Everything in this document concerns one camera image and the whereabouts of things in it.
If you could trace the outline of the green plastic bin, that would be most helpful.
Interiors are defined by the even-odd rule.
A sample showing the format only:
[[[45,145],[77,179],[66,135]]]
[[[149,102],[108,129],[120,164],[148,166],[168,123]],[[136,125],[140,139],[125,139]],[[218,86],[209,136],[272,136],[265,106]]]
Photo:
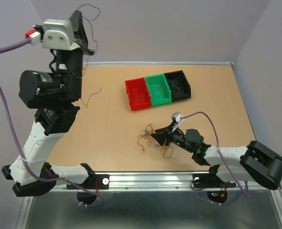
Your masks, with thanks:
[[[172,102],[171,91],[164,74],[146,76],[145,81],[150,93],[152,106],[159,106]]]

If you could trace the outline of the red plastic bin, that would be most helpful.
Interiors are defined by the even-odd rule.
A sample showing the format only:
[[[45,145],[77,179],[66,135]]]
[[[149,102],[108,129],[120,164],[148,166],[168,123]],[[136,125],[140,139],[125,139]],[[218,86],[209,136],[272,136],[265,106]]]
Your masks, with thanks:
[[[144,77],[126,80],[125,88],[131,111],[147,109],[152,106],[150,93]]]

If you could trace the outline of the black plastic bin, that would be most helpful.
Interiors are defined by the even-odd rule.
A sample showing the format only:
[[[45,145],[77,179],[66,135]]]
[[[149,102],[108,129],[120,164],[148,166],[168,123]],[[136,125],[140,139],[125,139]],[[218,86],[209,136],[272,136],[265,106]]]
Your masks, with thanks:
[[[164,73],[171,91],[172,102],[191,99],[191,87],[182,70]]]

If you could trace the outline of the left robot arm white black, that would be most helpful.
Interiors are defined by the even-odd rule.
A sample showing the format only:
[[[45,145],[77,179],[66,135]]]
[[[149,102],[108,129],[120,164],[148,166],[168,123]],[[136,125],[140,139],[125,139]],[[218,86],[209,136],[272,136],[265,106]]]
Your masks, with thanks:
[[[53,55],[49,72],[26,70],[20,77],[19,97],[35,119],[20,155],[2,168],[18,197],[41,196],[64,183],[89,188],[94,184],[94,171],[86,164],[55,166],[47,162],[57,142],[70,130],[82,96],[83,56],[93,55],[83,27],[83,17],[75,10],[68,20],[46,20],[26,34],[32,43]]]

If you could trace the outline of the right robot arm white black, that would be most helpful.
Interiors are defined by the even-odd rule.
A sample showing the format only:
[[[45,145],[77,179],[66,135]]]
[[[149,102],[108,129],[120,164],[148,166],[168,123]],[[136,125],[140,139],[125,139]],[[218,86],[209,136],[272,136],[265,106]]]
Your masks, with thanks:
[[[206,187],[230,181],[257,182],[264,188],[277,190],[282,180],[282,156],[258,141],[247,146],[220,147],[204,143],[196,129],[185,132],[173,125],[156,130],[151,135],[161,146],[175,144],[192,154],[201,166],[209,166]]]

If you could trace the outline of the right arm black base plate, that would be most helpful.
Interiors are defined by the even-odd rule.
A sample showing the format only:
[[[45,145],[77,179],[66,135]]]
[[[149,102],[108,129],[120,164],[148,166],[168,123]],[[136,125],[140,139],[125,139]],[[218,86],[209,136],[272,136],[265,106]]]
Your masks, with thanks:
[[[191,186],[195,189],[205,188],[235,188],[236,184],[231,182],[224,182],[214,174],[209,173],[195,173]]]

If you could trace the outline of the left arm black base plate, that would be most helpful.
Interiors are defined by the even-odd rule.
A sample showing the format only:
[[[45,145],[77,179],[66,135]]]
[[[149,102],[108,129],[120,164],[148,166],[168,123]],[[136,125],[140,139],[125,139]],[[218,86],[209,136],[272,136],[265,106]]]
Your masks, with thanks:
[[[78,174],[69,176],[67,181],[84,189],[109,189],[110,176],[109,174]],[[68,189],[77,189],[78,187],[67,182]]]

